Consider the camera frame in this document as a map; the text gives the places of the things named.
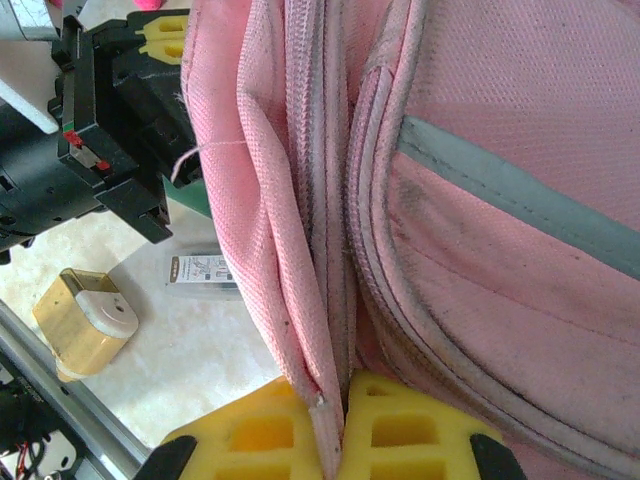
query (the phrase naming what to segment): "metal rail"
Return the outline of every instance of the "metal rail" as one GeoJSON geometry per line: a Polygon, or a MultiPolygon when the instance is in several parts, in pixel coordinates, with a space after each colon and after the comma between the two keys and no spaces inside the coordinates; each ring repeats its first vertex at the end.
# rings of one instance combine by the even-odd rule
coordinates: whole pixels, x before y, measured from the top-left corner
{"type": "Polygon", "coordinates": [[[81,382],[62,383],[51,352],[0,300],[0,349],[105,467],[108,480],[133,478],[150,454],[81,382]]]}

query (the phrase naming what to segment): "pink backpack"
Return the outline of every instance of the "pink backpack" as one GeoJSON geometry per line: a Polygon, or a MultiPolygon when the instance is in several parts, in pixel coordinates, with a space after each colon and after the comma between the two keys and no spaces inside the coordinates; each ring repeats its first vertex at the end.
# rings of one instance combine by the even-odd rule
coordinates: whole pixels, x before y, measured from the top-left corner
{"type": "Polygon", "coordinates": [[[637,1],[195,0],[182,80],[327,479],[356,367],[640,478],[637,1]]]}

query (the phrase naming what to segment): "yellow foam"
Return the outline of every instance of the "yellow foam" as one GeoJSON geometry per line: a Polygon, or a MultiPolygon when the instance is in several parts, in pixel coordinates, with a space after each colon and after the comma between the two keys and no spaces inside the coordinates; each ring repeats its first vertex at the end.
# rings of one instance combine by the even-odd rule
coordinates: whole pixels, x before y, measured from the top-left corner
{"type": "MultiPolygon", "coordinates": [[[[480,480],[469,437],[498,432],[368,372],[349,392],[338,480],[480,480]]],[[[321,480],[307,407],[276,380],[173,432],[198,444],[181,480],[321,480]]]]}
{"type": "Polygon", "coordinates": [[[146,53],[156,60],[169,65],[180,65],[184,51],[184,40],[154,40],[140,47],[140,53],[146,53]]]}
{"type": "Polygon", "coordinates": [[[138,30],[138,35],[144,35],[147,42],[156,40],[176,40],[182,39],[187,33],[187,15],[167,15],[158,17],[147,23],[142,30],[138,30]]]}
{"type": "Polygon", "coordinates": [[[484,423],[379,375],[351,381],[339,480],[480,480],[469,437],[484,423]]]}
{"type": "Polygon", "coordinates": [[[181,480],[322,480],[307,407],[284,379],[173,432],[198,444],[181,480]]]}

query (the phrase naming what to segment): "loose thread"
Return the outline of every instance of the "loose thread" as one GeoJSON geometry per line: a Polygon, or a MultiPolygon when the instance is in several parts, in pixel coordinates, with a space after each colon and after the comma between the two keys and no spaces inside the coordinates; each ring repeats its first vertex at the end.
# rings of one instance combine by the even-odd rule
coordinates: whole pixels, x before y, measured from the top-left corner
{"type": "Polygon", "coordinates": [[[171,172],[171,183],[176,181],[178,178],[178,174],[180,173],[180,169],[192,155],[201,152],[203,150],[209,150],[213,147],[226,147],[229,145],[245,145],[247,142],[245,140],[236,140],[230,142],[209,142],[204,145],[196,145],[195,147],[187,150],[185,153],[180,156],[180,158],[176,161],[176,164],[173,166],[173,171],[171,172]]]}

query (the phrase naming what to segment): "gray reflective strip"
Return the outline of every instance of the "gray reflective strip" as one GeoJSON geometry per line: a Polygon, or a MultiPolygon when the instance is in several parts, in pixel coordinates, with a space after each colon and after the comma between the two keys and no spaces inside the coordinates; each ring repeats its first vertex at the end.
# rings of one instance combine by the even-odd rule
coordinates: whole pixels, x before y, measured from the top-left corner
{"type": "Polygon", "coordinates": [[[640,280],[640,232],[418,118],[404,118],[397,148],[481,200],[640,280]]]}

